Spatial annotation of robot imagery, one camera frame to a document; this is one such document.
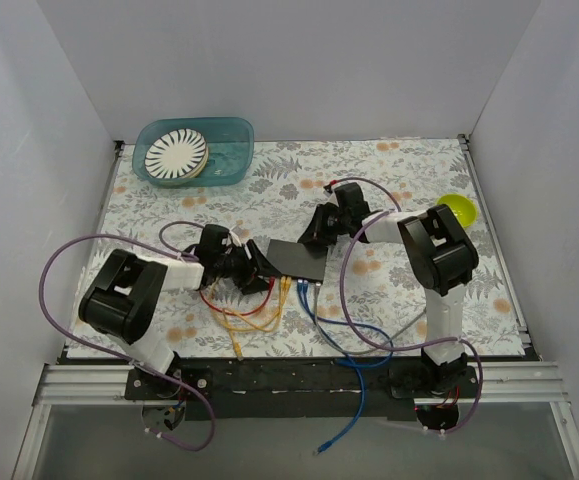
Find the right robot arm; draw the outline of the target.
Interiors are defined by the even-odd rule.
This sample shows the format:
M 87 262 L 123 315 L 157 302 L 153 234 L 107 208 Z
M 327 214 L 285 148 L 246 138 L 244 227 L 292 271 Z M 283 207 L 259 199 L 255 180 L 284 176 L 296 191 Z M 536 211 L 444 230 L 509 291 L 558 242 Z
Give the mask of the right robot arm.
M 427 210 L 372 210 L 355 182 L 328 185 L 329 198 L 319 204 L 299 242 L 328 247 L 348 235 L 353 243 L 398 243 L 423 287 L 427 334 L 421 356 L 431 362 L 421 373 L 423 389 L 444 397 L 458 384 L 453 367 L 466 361 L 462 336 L 466 286 L 479 256 L 458 218 L 446 204 Z

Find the lime green bowl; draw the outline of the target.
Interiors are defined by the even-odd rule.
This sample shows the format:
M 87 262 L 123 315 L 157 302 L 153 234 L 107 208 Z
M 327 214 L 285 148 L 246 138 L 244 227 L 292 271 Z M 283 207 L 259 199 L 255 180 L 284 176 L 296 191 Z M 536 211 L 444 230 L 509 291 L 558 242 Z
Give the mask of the lime green bowl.
M 477 220 L 478 210 L 475 203 L 463 195 L 456 193 L 446 194 L 441 196 L 436 201 L 436 204 L 449 207 L 464 229 L 471 227 Z

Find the black network switch box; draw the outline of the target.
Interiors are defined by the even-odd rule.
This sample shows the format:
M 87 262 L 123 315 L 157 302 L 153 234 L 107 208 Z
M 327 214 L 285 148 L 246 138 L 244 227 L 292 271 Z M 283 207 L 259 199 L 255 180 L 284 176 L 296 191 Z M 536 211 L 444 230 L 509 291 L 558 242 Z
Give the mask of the black network switch box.
M 271 239 L 266 258 L 282 276 L 322 283 L 327 254 L 323 246 Z

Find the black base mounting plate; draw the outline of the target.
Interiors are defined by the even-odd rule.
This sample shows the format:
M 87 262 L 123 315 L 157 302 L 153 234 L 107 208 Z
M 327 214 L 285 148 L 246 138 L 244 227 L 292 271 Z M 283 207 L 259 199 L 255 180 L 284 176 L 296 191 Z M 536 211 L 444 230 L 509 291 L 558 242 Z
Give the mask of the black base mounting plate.
M 468 367 L 443 384 L 417 357 L 396 358 L 359 372 L 332 357 L 189 358 L 171 369 L 196 388 L 219 419 L 385 417 L 413 421 L 416 403 L 440 402 L 448 393 L 471 400 L 477 375 Z

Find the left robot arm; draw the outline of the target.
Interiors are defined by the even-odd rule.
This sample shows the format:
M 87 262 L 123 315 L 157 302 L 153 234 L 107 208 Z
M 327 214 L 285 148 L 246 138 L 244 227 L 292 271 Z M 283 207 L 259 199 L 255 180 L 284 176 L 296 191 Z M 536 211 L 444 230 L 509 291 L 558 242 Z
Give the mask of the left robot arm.
M 173 259 L 113 250 L 81 299 L 78 317 L 111 338 L 130 359 L 151 368 L 147 387 L 157 398 L 169 400 L 180 392 L 182 377 L 170 367 L 174 351 L 152 326 L 161 292 L 196 291 L 227 278 L 249 295 L 279 277 L 255 242 L 243 243 L 228 228 L 208 224 L 199 242 Z

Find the aluminium frame rail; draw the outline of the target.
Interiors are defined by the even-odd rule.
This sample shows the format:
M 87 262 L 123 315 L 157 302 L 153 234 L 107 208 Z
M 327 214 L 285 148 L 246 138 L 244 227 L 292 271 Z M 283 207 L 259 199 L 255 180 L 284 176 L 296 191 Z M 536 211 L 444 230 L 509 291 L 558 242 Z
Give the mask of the aluminium frame rail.
M 130 404 L 125 397 L 128 365 L 55 365 L 41 375 L 36 405 Z M 483 403 L 567 402 L 569 394 L 554 362 L 487 362 Z

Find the white black striped plate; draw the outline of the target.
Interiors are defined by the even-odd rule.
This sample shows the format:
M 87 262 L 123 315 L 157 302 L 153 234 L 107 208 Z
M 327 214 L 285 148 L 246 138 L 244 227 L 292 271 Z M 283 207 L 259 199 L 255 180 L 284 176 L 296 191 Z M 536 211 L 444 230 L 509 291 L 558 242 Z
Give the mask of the white black striped plate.
M 187 180 L 196 177 L 206 166 L 209 147 L 196 130 L 183 128 L 168 132 L 156 140 L 145 155 L 145 169 L 156 180 Z

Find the teal plastic basin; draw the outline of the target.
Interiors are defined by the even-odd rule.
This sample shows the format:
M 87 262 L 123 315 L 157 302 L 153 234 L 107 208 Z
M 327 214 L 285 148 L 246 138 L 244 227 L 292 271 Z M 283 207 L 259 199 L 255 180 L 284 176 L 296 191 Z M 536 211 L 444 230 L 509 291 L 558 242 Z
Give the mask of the teal plastic basin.
M 138 135 L 132 168 L 160 188 L 228 186 L 244 178 L 253 150 L 254 129 L 245 119 L 163 119 Z

